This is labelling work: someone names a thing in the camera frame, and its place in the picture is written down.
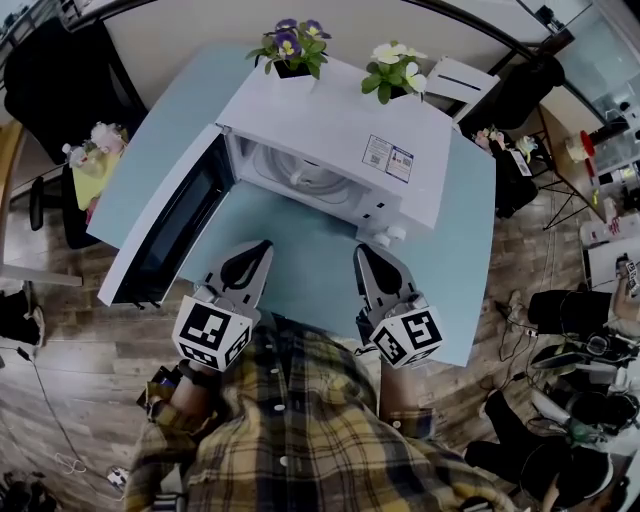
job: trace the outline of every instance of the white microwave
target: white microwave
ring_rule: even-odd
[[[367,243],[433,229],[452,120],[412,95],[380,105],[361,94],[365,76],[330,58],[309,88],[259,64],[158,187],[98,297],[160,304],[240,180],[345,220]]]

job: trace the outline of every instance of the black chair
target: black chair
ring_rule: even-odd
[[[119,99],[111,78],[112,48],[103,24],[69,32],[55,18],[36,28],[7,58],[5,108],[58,165],[66,161],[62,146],[81,145],[97,122],[121,124],[131,136],[146,115],[146,110],[125,106]],[[69,247],[79,249],[96,243],[86,232],[86,212],[78,208],[68,165],[61,180],[60,197],[44,193],[42,178],[34,182],[32,229],[42,227],[43,208],[62,208]]]

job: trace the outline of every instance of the hand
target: hand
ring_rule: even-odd
[[[629,272],[627,271],[627,260],[619,261],[617,270],[621,278],[629,277]]]

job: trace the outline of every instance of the plaid shirt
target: plaid shirt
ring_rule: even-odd
[[[289,383],[279,353],[291,354]],[[180,414],[172,389],[149,384],[149,423],[138,441],[126,510],[151,510],[176,464],[188,510],[458,510],[509,498],[462,458],[429,441],[431,410],[376,416],[368,372],[343,347],[254,332],[223,374],[226,405],[203,424]]]

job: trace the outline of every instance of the wire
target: wire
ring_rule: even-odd
[[[94,471],[90,468],[88,468],[86,466],[86,464],[82,461],[82,457],[80,457],[80,455],[78,454],[78,452],[76,451],[75,447],[73,446],[73,443],[71,442],[71,439],[69,439],[69,435],[67,434],[67,431],[65,430],[65,428],[62,426],[62,423],[60,422],[60,420],[58,419],[58,415],[55,413],[55,411],[53,410],[53,407],[51,405],[51,402],[49,402],[49,398],[47,397],[47,393],[44,390],[44,385],[42,384],[42,379],[40,378],[40,372],[38,372],[38,367],[36,366],[35,361],[28,359],[28,361],[33,365],[33,369],[36,371],[36,377],[38,377],[38,383],[40,384],[40,389],[42,390],[42,396],[44,397],[44,401],[47,404],[47,407],[49,408],[49,411],[51,412],[51,416],[53,416],[53,419],[56,421],[56,423],[58,424],[58,427],[60,428],[60,431],[62,432],[62,435],[64,436],[64,438],[67,441],[67,444],[69,445],[69,449],[71,450],[71,452],[73,453],[73,455],[76,457],[76,459],[73,462],[67,462],[63,459],[63,457],[66,457],[67,459],[71,459],[71,457],[68,457],[66,455],[63,455],[61,453],[56,453],[54,456],[55,461],[63,466],[63,467],[67,467],[69,468],[70,471],[62,471],[65,475],[72,475],[73,473],[91,473],[99,478],[104,478],[104,475],[101,475],[100,473],[98,473],[97,471]],[[82,469],[77,469],[76,465],[77,464],[82,464],[83,468]],[[107,496],[104,493],[101,493],[100,491],[98,491],[98,489],[96,489],[93,484],[91,482],[89,482],[88,480],[84,479],[85,483],[87,484],[87,486],[89,486],[89,488],[95,492],[98,496],[102,496],[103,498],[106,498],[108,500],[111,501],[122,501],[124,499],[124,494],[122,495],[122,497],[120,497],[119,499],[115,499],[112,498],[111,496]]]
[[[58,419],[58,415],[54,411],[53,406],[51,405],[51,402],[49,402],[49,397],[47,396],[47,393],[46,393],[46,391],[44,389],[44,384],[42,383],[42,379],[40,378],[40,372],[38,371],[38,367],[37,367],[35,361],[33,361],[31,359],[31,357],[29,356],[29,354],[24,349],[22,349],[20,347],[19,348],[12,348],[12,347],[0,346],[0,349],[13,350],[13,351],[17,352],[18,355],[20,357],[22,357],[22,359],[24,359],[25,361],[30,362],[33,365],[33,369],[36,372],[36,377],[38,378],[38,383],[40,384],[40,389],[42,390],[42,396],[44,397],[44,401],[47,404],[47,407],[49,408],[49,412],[51,412],[51,416],[53,416],[53,419],[58,424],[58,428],[60,429],[60,432],[62,432],[62,435],[64,436],[65,440],[67,441],[67,444],[69,445],[69,449],[71,450],[73,455],[76,457],[75,460],[69,462],[71,460],[71,457],[69,457],[67,455],[64,455],[64,454],[61,454],[61,453],[56,453],[55,454],[54,460],[58,463],[58,465],[69,469],[69,471],[62,470],[62,473],[65,474],[65,475],[72,475],[74,473],[87,473],[88,472],[88,473],[91,473],[91,474],[93,474],[93,475],[95,475],[95,476],[97,476],[99,478],[104,478],[104,475],[101,475],[97,471],[94,471],[91,468],[86,466],[86,464],[82,461],[82,457],[80,457],[80,455],[76,451],[75,447],[73,446],[73,443],[71,442],[71,439],[69,439],[69,435],[67,434],[67,431],[65,430],[65,428],[62,426],[62,423]],[[2,417],[2,415],[0,415],[0,418],[2,419],[2,423],[5,425],[7,430],[10,431],[11,429],[9,429],[9,427],[5,423],[4,418]],[[18,448],[20,449],[20,452],[25,457],[25,459],[27,459],[29,462],[31,462],[31,464],[35,468],[38,468],[38,466],[29,457],[27,457],[24,454],[24,452],[22,451],[22,448],[20,447],[20,445],[16,442],[15,437],[13,436],[13,433],[10,433],[10,435],[12,437],[12,440],[13,440],[14,444],[16,444],[16,446],[18,446]],[[83,467],[81,469],[78,469],[77,466],[80,465],[80,464],[82,464]],[[106,498],[108,500],[115,501],[115,502],[120,502],[120,501],[122,501],[124,499],[124,494],[122,495],[121,498],[115,499],[115,498],[112,498],[111,496],[107,496],[106,494],[98,491],[98,489],[96,489],[93,486],[93,484],[91,482],[89,482],[87,479],[84,479],[84,482],[98,496],[102,496],[103,498]]]

